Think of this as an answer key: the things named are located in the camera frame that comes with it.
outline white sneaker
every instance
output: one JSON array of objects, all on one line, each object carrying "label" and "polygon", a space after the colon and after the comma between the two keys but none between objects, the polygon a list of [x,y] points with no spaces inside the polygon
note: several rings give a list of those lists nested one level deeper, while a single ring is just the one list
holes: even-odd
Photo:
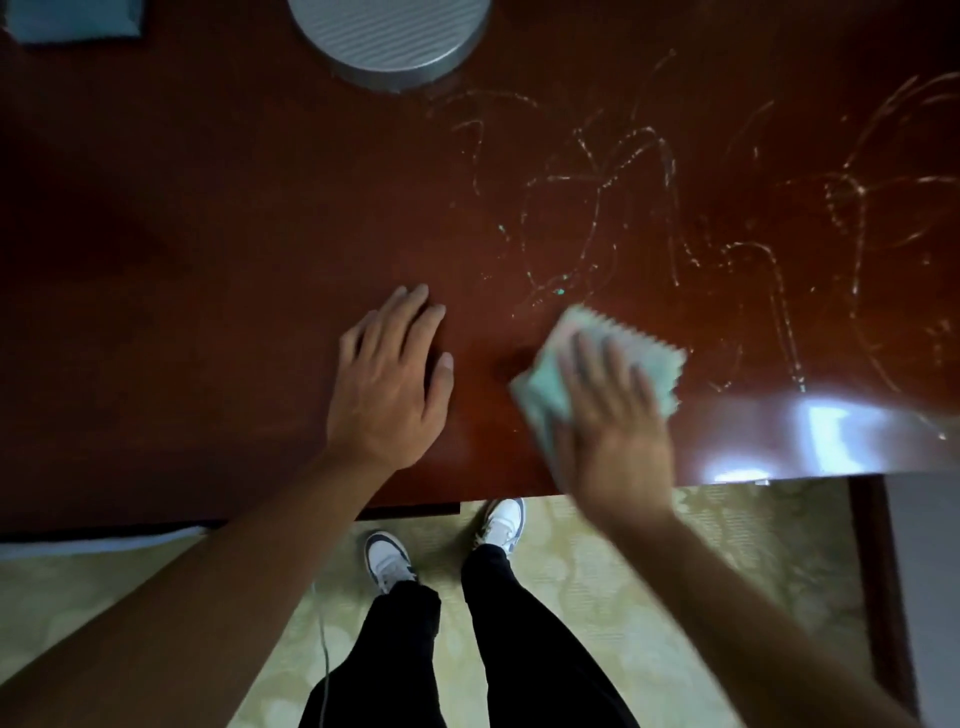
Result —
[{"label": "white sneaker", "polygon": [[374,531],[364,547],[367,570],[376,588],[383,594],[401,581],[417,581],[417,573],[410,563],[407,549],[386,531]]},{"label": "white sneaker", "polygon": [[526,521],[527,506],[523,498],[492,500],[487,505],[483,526],[473,544],[474,546],[483,544],[500,546],[509,556],[514,552],[516,542],[520,540]]}]

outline cable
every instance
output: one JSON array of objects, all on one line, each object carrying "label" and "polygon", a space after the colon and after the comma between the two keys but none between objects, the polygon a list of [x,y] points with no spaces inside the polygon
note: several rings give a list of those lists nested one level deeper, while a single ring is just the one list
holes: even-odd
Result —
[{"label": "cable", "polygon": [[320,644],[324,648],[324,702],[320,704],[320,726],[324,728],[324,718],[326,718],[326,701],[330,697],[330,651],[326,648],[326,631],[324,630],[324,610],[320,606],[320,595],[317,594],[317,584],[310,584],[310,591],[313,592],[313,601],[317,605],[317,621],[320,623]]}]

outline cleaning cloth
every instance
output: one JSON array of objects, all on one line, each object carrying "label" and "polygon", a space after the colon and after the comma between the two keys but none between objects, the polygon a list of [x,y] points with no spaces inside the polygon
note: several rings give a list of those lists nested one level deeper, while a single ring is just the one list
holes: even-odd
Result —
[{"label": "cleaning cloth", "polygon": [[557,354],[570,351],[570,339],[578,331],[598,345],[608,337],[619,344],[627,362],[638,365],[650,379],[664,418],[677,411],[679,402],[673,389],[686,361],[684,350],[625,327],[585,306],[573,305],[564,312],[537,354],[533,367],[510,382],[510,393],[533,430],[554,482],[561,489],[551,422],[555,418],[569,422],[572,413]]}]

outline leg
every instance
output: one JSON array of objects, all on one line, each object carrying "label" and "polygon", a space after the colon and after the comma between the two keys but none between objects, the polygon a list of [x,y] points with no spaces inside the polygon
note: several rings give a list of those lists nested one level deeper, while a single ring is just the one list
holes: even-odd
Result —
[{"label": "leg", "polygon": [[463,567],[464,597],[487,670],[491,727],[552,723],[637,728],[604,671],[516,580],[507,554],[522,530],[522,501],[493,506],[478,536],[481,545]]},{"label": "leg", "polygon": [[440,597],[415,580],[406,551],[389,534],[372,534],[367,554],[383,594],[373,601],[347,659],[310,693],[300,728],[320,726],[327,683],[324,728],[383,728],[398,718],[443,728],[433,672]]}]

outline black pants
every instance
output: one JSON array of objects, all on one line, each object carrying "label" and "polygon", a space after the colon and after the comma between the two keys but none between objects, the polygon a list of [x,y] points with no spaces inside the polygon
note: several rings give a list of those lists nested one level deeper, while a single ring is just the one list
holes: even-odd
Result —
[{"label": "black pants", "polygon": [[[564,624],[516,581],[499,546],[464,563],[464,597],[487,671],[491,728],[570,725],[637,728],[616,688]],[[378,596],[356,644],[330,673],[324,728],[444,726],[433,673],[440,597],[416,582]],[[324,681],[300,728],[316,728]]]}]

